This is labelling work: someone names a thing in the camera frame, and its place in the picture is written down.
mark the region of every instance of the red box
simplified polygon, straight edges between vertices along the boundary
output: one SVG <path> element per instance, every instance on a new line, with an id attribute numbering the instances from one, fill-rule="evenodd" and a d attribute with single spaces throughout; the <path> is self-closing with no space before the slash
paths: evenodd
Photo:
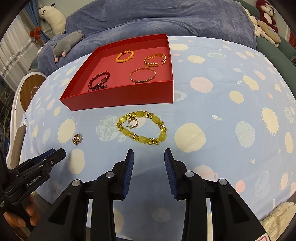
<path id="1" fill-rule="evenodd" d="M 117 63 L 117 55 L 126 50 L 134 51 L 134 57 L 127 62 Z M 155 78 L 147 83 L 132 82 L 130 73 L 135 69 L 147 67 L 144 58 L 154 53 L 163 53 L 167 58 L 164 65 L 161 64 L 161 57 L 149 60 L 150 63 L 159 64 L 158 67 L 149 67 L 156 71 Z M 104 71 L 110 73 L 107 88 L 87 92 L 92 77 Z M 150 70 L 140 70 L 134 73 L 132 78 L 146 80 L 153 74 Z M 97 78 L 92 86 L 104 77 Z M 60 101 L 72 111 L 121 105 L 172 103 L 173 72 L 167 35 L 131 38 L 97 48 L 74 75 Z"/>

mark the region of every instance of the red bead bracelet with charm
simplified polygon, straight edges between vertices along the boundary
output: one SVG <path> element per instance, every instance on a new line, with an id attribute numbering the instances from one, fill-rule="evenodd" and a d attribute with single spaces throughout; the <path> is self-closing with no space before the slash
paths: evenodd
<path id="1" fill-rule="evenodd" d="M 100 83 L 96 84 L 95 86 L 91 86 L 91 84 L 102 75 L 107 75 L 107 76 L 104 79 L 102 79 Z M 104 85 L 104 83 L 106 83 L 109 78 L 110 78 L 110 73 L 108 71 L 97 74 L 89 81 L 89 90 L 87 92 L 107 88 L 107 85 Z"/>

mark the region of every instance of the red bow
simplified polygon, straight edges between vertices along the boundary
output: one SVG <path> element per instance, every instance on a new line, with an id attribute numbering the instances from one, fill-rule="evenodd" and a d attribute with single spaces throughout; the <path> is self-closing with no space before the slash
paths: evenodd
<path id="1" fill-rule="evenodd" d="M 35 44 L 37 43 L 37 40 L 41 38 L 40 31 L 41 28 L 39 26 L 34 31 L 30 31 L 30 36 L 34 38 Z"/>

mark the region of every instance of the yellow beaded bracelet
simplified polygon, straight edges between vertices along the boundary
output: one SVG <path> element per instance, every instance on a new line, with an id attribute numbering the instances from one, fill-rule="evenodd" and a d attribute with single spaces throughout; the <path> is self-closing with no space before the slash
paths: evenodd
<path id="1" fill-rule="evenodd" d="M 152 121 L 155 124 L 157 124 L 161 130 L 159 137 L 158 138 L 147 138 L 147 137 L 143 137 L 143 136 L 138 136 L 135 133 L 133 133 L 130 130 L 123 127 L 122 124 L 124 122 L 126 122 L 127 119 L 131 119 L 131 118 L 135 118 L 135 117 L 147 117 L 149 119 L 152 119 Z M 161 121 L 159 117 L 157 117 L 153 113 L 149 113 L 148 111 L 137 111 L 137 112 L 127 113 L 125 116 L 122 116 L 118 119 L 116 126 L 118 127 L 118 130 L 120 132 L 122 132 L 125 136 L 129 136 L 131 139 L 134 139 L 135 141 L 139 141 L 144 144 L 148 143 L 149 145 L 152 145 L 152 144 L 158 145 L 161 141 L 164 141 L 167 137 L 167 134 L 166 134 L 167 128 L 166 128 L 164 122 Z"/>
<path id="2" fill-rule="evenodd" d="M 122 55 L 126 54 L 126 53 L 131 53 L 131 55 L 130 55 L 128 58 L 124 59 L 124 60 L 119 60 L 119 58 L 120 58 Z M 132 59 L 132 57 L 133 57 L 134 54 L 135 54 L 135 53 L 134 53 L 132 50 L 124 51 L 124 52 L 120 53 L 120 54 L 116 57 L 116 62 L 117 62 L 117 63 L 123 63 L 123 62 L 129 61 L 130 59 Z"/>

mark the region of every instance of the human hand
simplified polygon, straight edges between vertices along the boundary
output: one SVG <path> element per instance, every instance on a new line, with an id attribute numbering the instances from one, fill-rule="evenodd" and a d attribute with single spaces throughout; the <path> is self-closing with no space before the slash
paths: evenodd
<path id="1" fill-rule="evenodd" d="M 33 196 L 30 195 L 28 197 L 30 204 L 26 207 L 26 212 L 31 216 L 30 223 L 33 226 L 36 226 L 40 220 L 40 214 L 37 210 L 37 205 L 34 202 Z M 26 223 L 23 219 L 11 212 L 5 212 L 3 214 L 9 226 L 13 229 L 13 231 L 22 239 L 27 239 L 25 233 L 20 229 L 26 226 Z"/>

